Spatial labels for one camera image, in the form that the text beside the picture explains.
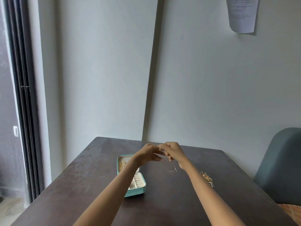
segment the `jewelry box compartment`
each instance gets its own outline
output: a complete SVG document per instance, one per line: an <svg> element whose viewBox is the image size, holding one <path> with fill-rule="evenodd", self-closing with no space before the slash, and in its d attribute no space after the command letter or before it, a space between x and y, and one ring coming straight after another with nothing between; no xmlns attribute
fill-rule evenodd
<svg viewBox="0 0 301 226"><path fill-rule="evenodd" d="M131 155L120 155L117 157L117 174L122 170L122 168L129 162L131 159ZM145 192L146 188L146 182L144 180L144 177L139 172L140 168L137 169L133 180L130 184L130 187L128 188L128 191L126 192L125 197L130 197L138 194L143 194Z"/></svg>

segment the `table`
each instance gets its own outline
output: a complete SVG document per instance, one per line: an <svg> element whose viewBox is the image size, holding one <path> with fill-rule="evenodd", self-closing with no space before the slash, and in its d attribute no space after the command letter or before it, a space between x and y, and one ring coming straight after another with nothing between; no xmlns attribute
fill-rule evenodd
<svg viewBox="0 0 301 226"><path fill-rule="evenodd" d="M95 138L12 225L72 225L115 178L117 156L133 154L144 144ZM297 225L223 151L182 148L213 179L216 192L247 226ZM174 165L178 172L168 172ZM211 225L177 163L149 162L140 172L146 181L145 193L125 198L112 225Z"/></svg>

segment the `drain cover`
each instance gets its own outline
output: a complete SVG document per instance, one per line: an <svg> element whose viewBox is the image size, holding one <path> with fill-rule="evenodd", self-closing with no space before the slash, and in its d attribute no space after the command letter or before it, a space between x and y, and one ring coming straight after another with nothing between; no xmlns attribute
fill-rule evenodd
<svg viewBox="0 0 301 226"><path fill-rule="evenodd" d="M11 216L18 213L22 213L24 211L24 202L20 202L18 204L15 204L11 206L8 210L6 210L6 215Z"/></svg>

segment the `forearm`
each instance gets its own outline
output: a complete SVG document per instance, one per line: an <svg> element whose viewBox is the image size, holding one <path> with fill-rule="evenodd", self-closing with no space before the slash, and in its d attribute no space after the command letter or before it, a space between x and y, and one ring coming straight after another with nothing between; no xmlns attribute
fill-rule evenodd
<svg viewBox="0 0 301 226"><path fill-rule="evenodd" d="M184 163L183 168L187 172L212 226L245 226L189 160Z"/></svg>
<svg viewBox="0 0 301 226"><path fill-rule="evenodd" d="M73 226L111 225L138 167L136 158L132 157Z"/></svg>

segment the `left hand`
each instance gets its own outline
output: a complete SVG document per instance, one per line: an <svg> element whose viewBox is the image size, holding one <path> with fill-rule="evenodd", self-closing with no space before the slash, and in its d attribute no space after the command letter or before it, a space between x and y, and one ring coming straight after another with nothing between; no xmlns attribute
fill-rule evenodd
<svg viewBox="0 0 301 226"><path fill-rule="evenodd" d="M155 144L147 143L136 154L134 154L133 158L137 160L139 167L149 161L165 161L163 158L156 154L165 156L164 152L160 151L158 146L156 146Z"/></svg>

